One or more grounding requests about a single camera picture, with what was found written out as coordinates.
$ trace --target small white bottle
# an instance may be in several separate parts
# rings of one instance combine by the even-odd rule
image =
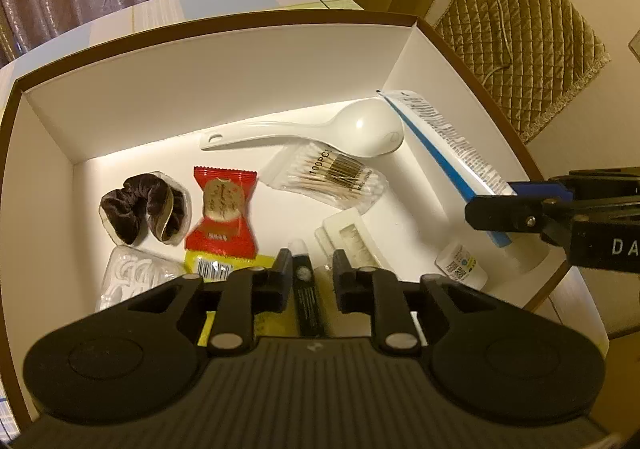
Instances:
[[[440,252],[436,265],[447,277],[476,290],[482,289],[488,276],[478,260],[459,242],[453,241]]]

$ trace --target brown quilted cover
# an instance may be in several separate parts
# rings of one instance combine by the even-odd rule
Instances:
[[[604,44],[569,0],[500,0],[513,64],[485,82],[529,142],[609,62]],[[482,81],[510,62],[496,0],[452,0],[436,31]]]

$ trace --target metal pin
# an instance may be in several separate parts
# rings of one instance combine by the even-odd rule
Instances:
[[[410,350],[418,343],[412,334],[395,333],[386,336],[385,344],[394,350]]]
[[[235,350],[242,345],[242,337],[237,334],[218,334],[211,337],[209,343],[219,350]]]

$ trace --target white box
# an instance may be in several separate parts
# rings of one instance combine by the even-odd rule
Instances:
[[[279,148],[270,141],[203,152],[196,131],[283,111],[292,113],[269,118],[324,122],[345,101],[377,89],[423,95],[505,179],[540,178],[478,80],[412,16],[295,10],[197,20],[107,42],[19,79],[0,127],[0,273],[8,337],[7,344],[0,336],[0,365],[18,420],[26,411],[22,399],[35,413],[21,377],[29,347],[94,310],[113,248],[97,212],[103,194],[131,175],[159,170],[187,187],[195,224],[202,205],[195,165],[259,170]],[[407,143],[370,164],[391,186],[364,216],[383,255],[402,279],[436,272],[434,259],[451,239],[443,233],[442,172],[423,172]],[[302,237],[319,264],[314,231],[334,212],[258,184],[249,220],[261,254],[274,255]],[[182,247],[154,239],[141,248],[184,258]],[[519,276],[501,269],[492,255],[479,259],[492,278],[486,289],[530,309],[567,270],[560,249]],[[8,349],[15,370],[7,367]]]

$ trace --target plastic spoon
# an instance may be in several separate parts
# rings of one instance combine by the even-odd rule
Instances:
[[[320,125],[292,122],[220,125],[203,134],[200,149],[276,136],[317,140],[351,156],[373,158],[398,149],[404,140],[404,128],[398,114],[384,100],[366,98],[342,108],[329,122]]]

